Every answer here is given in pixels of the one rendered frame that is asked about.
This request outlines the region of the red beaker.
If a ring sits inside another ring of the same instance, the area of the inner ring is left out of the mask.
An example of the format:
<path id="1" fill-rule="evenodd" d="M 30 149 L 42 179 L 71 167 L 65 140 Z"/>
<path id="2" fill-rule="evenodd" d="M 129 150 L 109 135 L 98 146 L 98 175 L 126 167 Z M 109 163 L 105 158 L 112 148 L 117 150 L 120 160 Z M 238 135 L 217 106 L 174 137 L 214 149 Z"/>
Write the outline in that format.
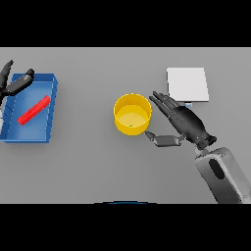
<path id="1" fill-rule="evenodd" d="M 50 103 L 50 98 L 48 95 L 45 95 L 41 100 L 29 108 L 25 113 L 23 113 L 19 118 L 18 122 L 21 126 L 25 125 L 32 118 L 34 118 L 38 113 L 47 107 Z"/>

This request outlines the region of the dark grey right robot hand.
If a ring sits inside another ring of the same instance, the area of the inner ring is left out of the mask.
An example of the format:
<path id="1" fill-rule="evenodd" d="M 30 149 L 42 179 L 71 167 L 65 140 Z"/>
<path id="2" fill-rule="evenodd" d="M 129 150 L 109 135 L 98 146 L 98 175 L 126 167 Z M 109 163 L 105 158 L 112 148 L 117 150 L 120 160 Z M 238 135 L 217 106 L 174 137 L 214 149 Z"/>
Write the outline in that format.
<path id="1" fill-rule="evenodd" d="M 217 137 L 207 132 L 203 122 L 189 108 L 179 105 L 170 95 L 154 91 L 149 99 L 179 133 L 179 136 L 156 135 L 146 131 L 145 135 L 157 147 L 180 146 L 183 140 L 187 140 L 198 150 L 204 150 L 217 141 Z"/>

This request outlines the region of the pale square measuring scale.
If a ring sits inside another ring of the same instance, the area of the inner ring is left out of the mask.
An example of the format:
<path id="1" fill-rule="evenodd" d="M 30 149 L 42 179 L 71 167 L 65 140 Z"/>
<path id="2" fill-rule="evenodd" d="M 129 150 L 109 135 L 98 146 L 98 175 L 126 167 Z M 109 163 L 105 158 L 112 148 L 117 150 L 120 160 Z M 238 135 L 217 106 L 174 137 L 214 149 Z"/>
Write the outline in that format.
<path id="1" fill-rule="evenodd" d="M 203 68 L 167 68 L 168 93 L 191 108 L 194 102 L 208 102 L 209 91 Z"/>

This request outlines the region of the yellow bowl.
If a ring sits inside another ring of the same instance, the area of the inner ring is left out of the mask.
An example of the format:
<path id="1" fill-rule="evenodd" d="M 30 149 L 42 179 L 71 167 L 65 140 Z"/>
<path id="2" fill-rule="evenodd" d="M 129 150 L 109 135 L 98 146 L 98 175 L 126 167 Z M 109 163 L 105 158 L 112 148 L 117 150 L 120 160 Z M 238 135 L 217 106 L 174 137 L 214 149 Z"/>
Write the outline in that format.
<path id="1" fill-rule="evenodd" d="M 149 126 L 151 113 L 151 104 L 144 96 L 125 94 L 114 105 L 114 123 L 125 135 L 139 135 Z"/>

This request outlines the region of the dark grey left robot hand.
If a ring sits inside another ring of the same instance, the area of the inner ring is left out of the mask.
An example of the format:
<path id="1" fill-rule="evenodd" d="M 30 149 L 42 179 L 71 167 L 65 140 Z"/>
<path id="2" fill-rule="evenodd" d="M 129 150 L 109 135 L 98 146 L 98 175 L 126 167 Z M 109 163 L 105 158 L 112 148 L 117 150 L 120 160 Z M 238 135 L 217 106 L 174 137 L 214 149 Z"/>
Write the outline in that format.
<path id="1" fill-rule="evenodd" d="M 10 60 L 0 72 L 0 106 L 3 99 L 7 96 L 15 96 L 25 88 L 29 87 L 34 80 L 34 70 L 29 69 L 22 77 L 7 84 L 8 76 L 11 71 L 11 67 L 14 64 L 13 60 Z"/>

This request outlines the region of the blue tray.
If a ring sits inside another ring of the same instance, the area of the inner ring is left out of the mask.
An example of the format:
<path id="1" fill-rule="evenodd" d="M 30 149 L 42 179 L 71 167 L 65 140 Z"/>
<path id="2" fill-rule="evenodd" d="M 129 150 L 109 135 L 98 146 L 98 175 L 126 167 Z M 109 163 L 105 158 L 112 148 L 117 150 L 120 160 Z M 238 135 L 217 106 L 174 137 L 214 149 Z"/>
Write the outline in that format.
<path id="1" fill-rule="evenodd" d="M 58 81 L 54 74 L 35 74 L 33 83 L 9 96 L 3 109 L 0 141 L 6 143 L 48 143 Z"/>

